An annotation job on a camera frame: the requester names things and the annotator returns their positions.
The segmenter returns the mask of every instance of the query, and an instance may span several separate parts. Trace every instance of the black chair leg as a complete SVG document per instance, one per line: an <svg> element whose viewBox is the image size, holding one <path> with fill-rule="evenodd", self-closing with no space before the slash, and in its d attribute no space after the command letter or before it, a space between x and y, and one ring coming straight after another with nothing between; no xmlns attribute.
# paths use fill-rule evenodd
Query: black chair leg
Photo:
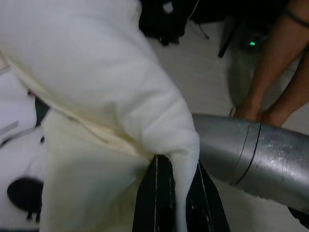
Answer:
<svg viewBox="0 0 309 232"><path fill-rule="evenodd" d="M240 26L240 23L241 23L241 19L237 19L236 22L235 22L235 24L233 25L233 28L232 28L230 34L228 35L228 38L227 38L226 42L225 42L225 43L223 44L223 46L220 48L218 57L222 58L222 57L224 56L224 54L225 54L225 52L226 52L228 46L230 45L230 43L231 43L231 41L232 41L232 39L233 39L233 37L234 37L236 31L237 31L237 29L238 29L239 26Z"/></svg>

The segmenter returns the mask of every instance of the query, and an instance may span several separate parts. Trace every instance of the floor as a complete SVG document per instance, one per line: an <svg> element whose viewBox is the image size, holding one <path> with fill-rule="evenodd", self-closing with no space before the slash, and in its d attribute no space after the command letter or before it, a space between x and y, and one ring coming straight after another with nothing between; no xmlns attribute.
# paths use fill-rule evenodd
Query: floor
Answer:
<svg viewBox="0 0 309 232"><path fill-rule="evenodd" d="M210 36L206 40L197 25L189 22L179 45L162 47L157 40L150 44L162 66L180 88L192 112L227 116L233 104L246 95L257 55L229 48L218 58L223 23L203 25ZM270 105L285 88L297 61L282 75L265 99ZM309 105L303 107L283 126L309 134ZM283 205L250 196L215 180L222 198L231 232L306 232Z"/></svg>

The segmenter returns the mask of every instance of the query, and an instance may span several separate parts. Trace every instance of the silver metal pipe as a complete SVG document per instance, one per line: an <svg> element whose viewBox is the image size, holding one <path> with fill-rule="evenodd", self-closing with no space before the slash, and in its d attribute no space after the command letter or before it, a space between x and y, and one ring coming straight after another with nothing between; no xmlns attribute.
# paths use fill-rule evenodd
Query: silver metal pipe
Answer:
<svg viewBox="0 0 309 232"><path fill-rule="evenodd" d="M210 175L309 214L309 136L241 119L193 119Z"/></svg>

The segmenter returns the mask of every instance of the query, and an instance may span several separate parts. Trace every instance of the bare leg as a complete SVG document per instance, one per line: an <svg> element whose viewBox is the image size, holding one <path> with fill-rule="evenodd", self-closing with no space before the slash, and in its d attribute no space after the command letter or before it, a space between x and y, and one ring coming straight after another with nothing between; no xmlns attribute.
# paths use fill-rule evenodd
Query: bare leg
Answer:
<svg viewBox="0 0 309 232"><path fill-rule="evenodd" d="M280 127L297 109L309 102L309 53L279 99L261 117L263 123Z"/></svg>
<svg viewBox="0 0 309 232"><path fill-rule="evenodd" d="M287 7L296 16L309 22L309 1L293 0ZM251 88L234 117L256 121L262 100L274 81L297 58L309 42L309 29L287 16L274 26L255 68Z"/></svg>

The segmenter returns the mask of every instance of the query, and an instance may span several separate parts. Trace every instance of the grey floor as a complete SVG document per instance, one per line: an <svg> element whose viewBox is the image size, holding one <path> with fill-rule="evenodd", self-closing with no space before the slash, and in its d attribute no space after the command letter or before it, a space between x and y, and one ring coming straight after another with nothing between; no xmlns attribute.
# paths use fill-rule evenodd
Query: grey floor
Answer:
<svg viewBox="0 0 309 232"><path fill-rule="evenodd" d="M206 24L203 29L210 40L205 40L199 28L190 22L180 45L162 47L157 40L149 41L192 112L227 116L233 104L238 104L248 91L257 55L230 48L223 58L218 58L223 24ZM296 66L297 61L274 85L265 98L265 107L282 92ZM308 115L309 105L294 113L284 127L309 134ZM285 206L250 196L219 181L215 183L232 232L308 231Z"/></svg>

